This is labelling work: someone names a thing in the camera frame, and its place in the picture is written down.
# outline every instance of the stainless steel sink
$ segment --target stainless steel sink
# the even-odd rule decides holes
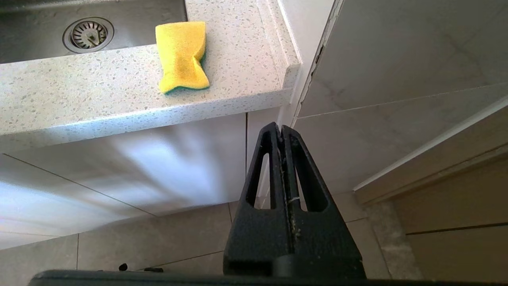
[[[155,43],[184,0],[0,0],[0,63]]]

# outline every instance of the sponge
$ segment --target sponge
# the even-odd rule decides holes
[[[164,70],[159,83],[162,93],[176,87],[199,90],[210,86],[200,63],[205,54],[205,22],[158,25],[155,39]]]

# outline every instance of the sink drain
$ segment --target sink drain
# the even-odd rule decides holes
[[[113,39],[113,25],[98,17],[83,18],[67,27],[63,33],[64,46],[75,53],[98,51]]]

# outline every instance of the kitchen countertop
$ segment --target kitchen countertop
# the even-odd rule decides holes
[[[299,61],[276,0],[187,0],[210,88],[161,94],[155,45],[0,65],[0,153],[288,104]]]

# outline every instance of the tiled floor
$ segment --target tiled floor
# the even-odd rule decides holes
[[[334,195],[363,256],[369,278],[390,279],[366,213],[352,193]],[[25,286],[48,269],[129,270],[161,267],[182,274],[222,274],[237,203],[211,206],[160,218],[0,250],[0,285]]]

